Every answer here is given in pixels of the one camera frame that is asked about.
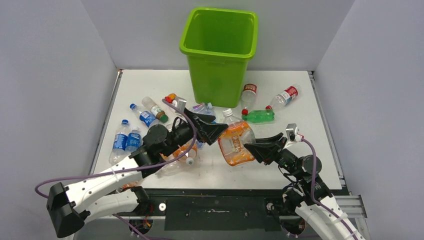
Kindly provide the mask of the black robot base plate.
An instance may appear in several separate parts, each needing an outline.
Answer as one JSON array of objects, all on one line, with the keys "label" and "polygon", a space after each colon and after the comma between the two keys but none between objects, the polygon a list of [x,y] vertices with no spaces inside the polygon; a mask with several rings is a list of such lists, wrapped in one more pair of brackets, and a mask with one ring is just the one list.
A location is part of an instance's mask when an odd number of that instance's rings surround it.
[{"label": "black robot base plate", "polygon": [[123,217],[164,220],[166,231],[281,230],[300,234],[306,222],[284,209],[280,189],[147,188],[140,210]]}]

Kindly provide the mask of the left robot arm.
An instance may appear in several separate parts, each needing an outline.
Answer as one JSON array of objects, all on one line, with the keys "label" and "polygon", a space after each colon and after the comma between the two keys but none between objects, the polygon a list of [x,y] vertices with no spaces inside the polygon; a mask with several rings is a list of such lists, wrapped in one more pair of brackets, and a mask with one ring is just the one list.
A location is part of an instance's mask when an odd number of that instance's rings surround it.
[{"label": "left robot arm", "polygon": [[212,145],[229,127],[216,123],[213,115],[193,113],[188,109],[177,117],[171,130],[158,124],[150,127],[142,145],[129,156],[101,173],[82,177],[79,182],[50,187],[46,209],[56,236],[65,238],[78,232],[86,223],[119,213],[144,215],[149,210],[149,196],[141,186],[113,194],[125,184],[156,173],[168,157],[186,143],[196,141]]}]

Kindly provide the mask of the crushed orange label bottle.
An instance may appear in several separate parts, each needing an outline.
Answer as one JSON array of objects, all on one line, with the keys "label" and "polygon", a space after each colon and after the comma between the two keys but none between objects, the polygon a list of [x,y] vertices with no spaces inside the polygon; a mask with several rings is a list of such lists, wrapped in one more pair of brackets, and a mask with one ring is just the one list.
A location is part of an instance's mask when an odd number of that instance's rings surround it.
[{"label": "crushed orange label bottle", "polygon": [[255,143],[255,134],[249,124],[234,116],[231,108],[222,111],[223,122],[228,128],[218,139],[218,145],[226,163],[232,167],[252,162],[255,157],[244,144]]}]

